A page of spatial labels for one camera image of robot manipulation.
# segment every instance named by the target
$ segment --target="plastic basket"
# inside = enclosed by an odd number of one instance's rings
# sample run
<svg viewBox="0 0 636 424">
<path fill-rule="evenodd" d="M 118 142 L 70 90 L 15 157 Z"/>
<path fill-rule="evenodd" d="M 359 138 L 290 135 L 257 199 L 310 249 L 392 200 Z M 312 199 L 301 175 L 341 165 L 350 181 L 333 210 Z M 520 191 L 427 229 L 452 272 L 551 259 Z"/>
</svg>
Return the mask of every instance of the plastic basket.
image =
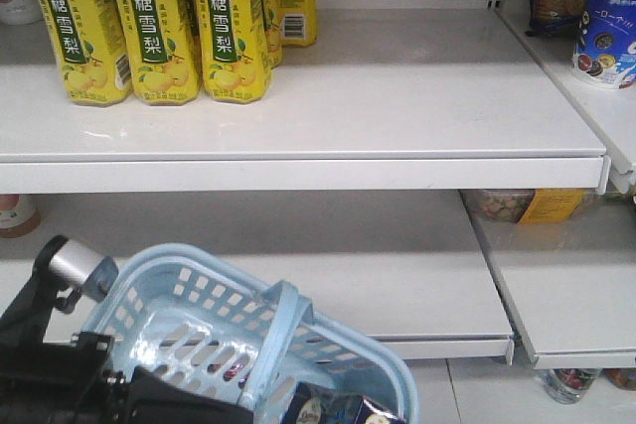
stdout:
<svg viewBox="0 0 636 424">
<path fill-rule="evenodd" d="M 128 261 L 83 327 L 115 336 L 111 363 L 278 424 L 300 381 L 364 394 L 411 424 L 412 376 L 393 352 L 274 286 L 190 245 L 150 247 Z"/>
</svg>

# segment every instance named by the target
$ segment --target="store shelf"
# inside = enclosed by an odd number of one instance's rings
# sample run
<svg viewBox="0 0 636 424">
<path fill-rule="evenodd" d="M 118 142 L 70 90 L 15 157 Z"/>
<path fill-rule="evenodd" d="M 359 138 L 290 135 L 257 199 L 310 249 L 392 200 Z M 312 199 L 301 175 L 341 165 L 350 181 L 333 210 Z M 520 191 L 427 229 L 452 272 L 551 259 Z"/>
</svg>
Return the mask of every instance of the store shelf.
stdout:
<svg viewBox="0 0 636 424">
<path fill-rule="evenodd" d="M 72 105 L 1 27 L 0 191 L 596 188 L 605 147 L 487 10 L 325 10 L 262 101 Z"/>
<path fill-rule="evenodd" d="M 453 191 L 147 193 L 38 197 L 43 224 L 0 242 L 0 310 L 55 234 L 122 257 L 187 242 L 275 283 L 404 357 L 505 355 L 512 331 Z M 56 315 L 67 341 L 91 303 Z"/>
<path fill-rule="evenodd" d="M 634 366 L 633 206 L 606 203 L 562 223 L 474 224 L 534 367 Z"/>
<path fill-rule="evenodd" d="M 630 190 L 636 184 L 636 88 L 607 90 L 575 78 L 571 73 L 573 39 L 528 37 L 529 14 L 515 8 L 507 12 L 504 19 L 517 38 L 607 147 L 612 183 L 623 193 Z"/>
</svg>

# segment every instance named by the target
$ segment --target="blue can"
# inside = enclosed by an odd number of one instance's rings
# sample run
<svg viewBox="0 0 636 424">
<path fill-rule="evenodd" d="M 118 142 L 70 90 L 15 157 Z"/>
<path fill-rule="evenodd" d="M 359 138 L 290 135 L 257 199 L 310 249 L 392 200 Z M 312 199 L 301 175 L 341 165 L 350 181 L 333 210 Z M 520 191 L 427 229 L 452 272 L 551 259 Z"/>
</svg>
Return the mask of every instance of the blue can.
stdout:
<svg viewBox="0 0 636 424">
<path fill-rule="evenodd" d="M 605 88 L 636 81 L 636 0 L 586 0 L 572 71 Z"/>
</svg>

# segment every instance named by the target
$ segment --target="green label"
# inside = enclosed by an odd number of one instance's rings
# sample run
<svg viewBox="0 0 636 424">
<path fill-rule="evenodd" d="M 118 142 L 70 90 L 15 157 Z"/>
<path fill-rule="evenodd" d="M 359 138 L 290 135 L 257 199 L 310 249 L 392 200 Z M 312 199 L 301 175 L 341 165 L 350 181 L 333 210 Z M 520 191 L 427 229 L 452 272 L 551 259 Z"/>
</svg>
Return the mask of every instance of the green label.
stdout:
<svg viewBox="0 0 636 424">
<path fill-rule="evenodd" d="M 233 63 L 238 60 L 232 29 L 232 6 L 230 0 L 208 0 L 212 45 L 215 60 Z"/>
<path fill-rule="evenodd" d="M 168 51 L 163 43 L 155 0 L 130 2 L 137 24 L 142 60 L 149 64 L 165 64 L 168 62 Z"/>
<path fill-rule="evenodd" d="M 71 64 L 85 64 L 86 56 L 81 47 L 80 36 L 73 19 L 69 0 L 47 0 L 47 3 L 53 16 L 53 22 L 56 24 L 64 60 Z"/>
</svg>

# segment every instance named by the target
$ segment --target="floor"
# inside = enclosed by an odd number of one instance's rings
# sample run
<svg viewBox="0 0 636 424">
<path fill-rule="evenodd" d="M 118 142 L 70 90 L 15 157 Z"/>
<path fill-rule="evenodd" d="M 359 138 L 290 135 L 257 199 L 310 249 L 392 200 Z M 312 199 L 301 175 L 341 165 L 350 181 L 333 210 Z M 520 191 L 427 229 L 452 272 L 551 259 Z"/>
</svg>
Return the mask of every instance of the floor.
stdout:
<svg viewBox="0 0 636 424">
<path fill-rule="evenodd" d="M 421 424 L 636 423 L 636 391 L 599 377 L 577 404 L 562 405 L 543 390 L 523 349 L 512 366 L 490 358 L 411 361 Z"/>
</svg>

